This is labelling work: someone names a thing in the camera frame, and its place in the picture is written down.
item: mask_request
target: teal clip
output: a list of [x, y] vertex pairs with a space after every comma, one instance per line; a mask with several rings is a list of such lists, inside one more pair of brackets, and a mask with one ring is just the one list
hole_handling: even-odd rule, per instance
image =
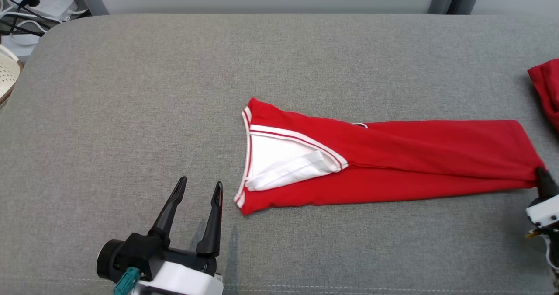
[[140, 281], [140, 270], [137, 267], [129, 267], [112, 289], [112, 293], [114, 295], [128, 295], [136, 287], [138, 281]]

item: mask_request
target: gray fabric surface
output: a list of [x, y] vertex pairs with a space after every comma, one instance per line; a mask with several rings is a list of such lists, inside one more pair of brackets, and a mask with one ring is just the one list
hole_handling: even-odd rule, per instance
[[349, 122], [518, 119], [559, 177], [526, 73], [559, 56], [558, 31], [549, 19], [367, 14], [56, 26], [0, 113], [0, 293], [110, 294], [99, 249], [146, 232], [182, 175], [173, 247], [195, 247], [224, 184], [226, 294], [551, 293], [542, 244], [524, 239], [534, 190], [249, 217], [232, 198], [253, 96]]

